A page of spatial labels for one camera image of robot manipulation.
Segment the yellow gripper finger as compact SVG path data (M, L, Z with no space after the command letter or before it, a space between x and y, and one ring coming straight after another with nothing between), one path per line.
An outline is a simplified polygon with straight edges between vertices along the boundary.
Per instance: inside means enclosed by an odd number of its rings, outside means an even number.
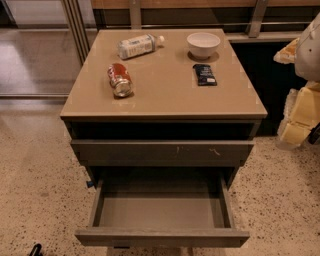
M291 89L279 126L279 139L300 146L320 123L320 83L308 81L300 90Z
M298 42L298 38L292 40L289 44L287 44L284 48L282 48L274 55L273 60L281 64L294 63Z

